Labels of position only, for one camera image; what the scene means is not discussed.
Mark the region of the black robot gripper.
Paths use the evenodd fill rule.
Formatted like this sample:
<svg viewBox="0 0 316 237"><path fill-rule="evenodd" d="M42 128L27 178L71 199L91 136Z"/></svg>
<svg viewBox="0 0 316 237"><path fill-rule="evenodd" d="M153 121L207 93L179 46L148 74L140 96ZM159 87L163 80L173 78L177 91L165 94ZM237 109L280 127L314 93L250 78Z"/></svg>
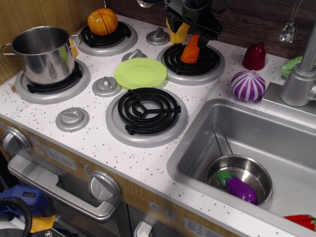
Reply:
<svg viewBox="0 0 316 237"><path fill-rule="evenodd" d="M183 22L201 31L197 43L199 48L220 37L223 27L214 15L223 13L222 0L219 7L213 6L211 0L166 0L164 3L172 32L178 32Z"/></svg>

